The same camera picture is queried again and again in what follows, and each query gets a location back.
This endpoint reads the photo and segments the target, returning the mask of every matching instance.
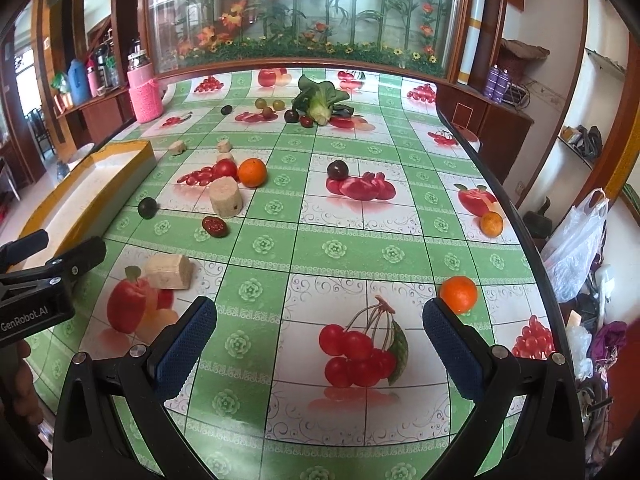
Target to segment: pink knitted cover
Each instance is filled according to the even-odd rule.
[[[148,123],[162,115],[160,85],[155,79],[150,79],[137,88],[130,88],[129,96],[139,123]]]

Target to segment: metal screw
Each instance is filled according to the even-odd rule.
[[[73,362],[73,364],[79,365],[81,363],[84,363],[85,359],[86,359],[86,354],[84,352],[78,352],[76,355],[73,356],[71,361]]]
[[[146,346],[144,345],[133,345],[129,349],[129,355],[131,357],[140,357],[143,356],[146,352]]]
[[[551,354],[551,359],[557,365],[563,365],[566,362],[566,359],[560,352],[554,352],[553,354]]]
[[[498,359],[504,359],[509,356],[509,351],[502,345],[494,345],[491,347],[491,353]]]

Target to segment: blue textured pad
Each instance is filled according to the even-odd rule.
[[[215,327],[216,307],[206,298],[156,367],[154,393],[158,400],[178,396]]]
[[[460,395],[473,402],[482,400],[482,367],[433,300],[424,305],[422,325]]]

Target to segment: orange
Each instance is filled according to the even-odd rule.
[[[504,229],[502,217],[495,211],[489,211],[482,215],[480,219],[480,230],[489,238],[500,236]]]
[[[247,187],[258,187],[267,180],[267,167],[259,158],[248,158],[238,168],[238,178]]]
[[[438,292],[444,302],[456,314],[464,314],[476,304],[478,288],[466,276],[453,276],[440,285]]]

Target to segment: human hand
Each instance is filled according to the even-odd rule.
[[[25,340],[16,344],[20,365],[15,375],[14,410],[16,415],[23,416],[32,426],[37,426],[44,419],[44,414],[38,403],[38,395],[33,387],[33,375],[24,359],[31,354],[31,347]],[[0,402],[0,413],[4,412],[4,406]]]

